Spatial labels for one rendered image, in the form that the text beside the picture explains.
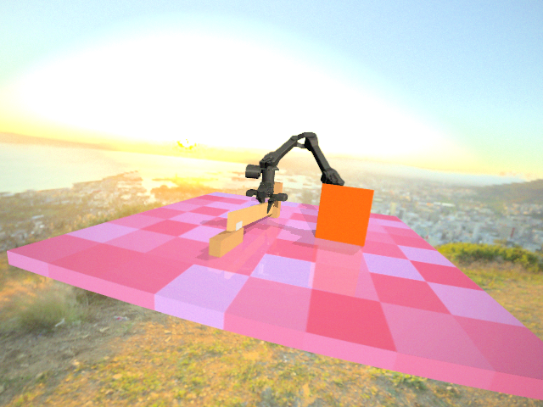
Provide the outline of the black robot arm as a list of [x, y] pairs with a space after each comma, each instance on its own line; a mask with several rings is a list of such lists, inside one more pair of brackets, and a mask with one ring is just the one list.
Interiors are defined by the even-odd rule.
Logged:
[[[302, 138], [305, 138], [305, 143], [298, 142], [298, 140]], [[264, 158], [259, 161], [259, 165], [248, 164], [245, 169], [245, 178], [259, 179], [260, 174], [262, 173], [262, 180], [274, 181], [275, 170], [279, 170], [277, 167], [279, 161], [293, 147], [306, 148], [308, 151], [312, 152], [322, 171], [321, 181], [323, 184], [344, 185], [344, 181], [339, 173], [328, 163], [326, 156], [320, 148], [318, 136], [314, 132], [303, 132], [297, 136], [291, 136], [277, 150], [267, 153]], [[273, 187], [268, 186], [268, 183], [269, 182], [267, 182], [267, 185], [263, 185], [263, 182], [260, 182], [257, 189], [258, 198], [268, 198], [269, 195], [273, 194]]]

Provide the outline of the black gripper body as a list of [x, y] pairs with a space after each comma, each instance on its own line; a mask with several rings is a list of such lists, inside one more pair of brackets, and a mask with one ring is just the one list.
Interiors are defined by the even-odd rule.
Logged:
[[[268, 186], [271, 186], [271, 187], [274, 188], [274, 184], [275, 184], [274, 181], [261, 180], [261, 182], [263, 182], [263, 185], [267, 185], [267, 182], [269, 182]], [[253, 197], [254, 195], [256, 195], [256, 198], [258, 198], [257, 197], [257, 190], [255, 190], [255, 189], [247, 190], [246, 196]], [[270, 198], [270, 200], [277, 200], [277, 201], [285, 202], [286, 200], [288, 200], [288, 194], [287, 193], [272, 194], [271, 196], [269, 195], [268, 198]]]

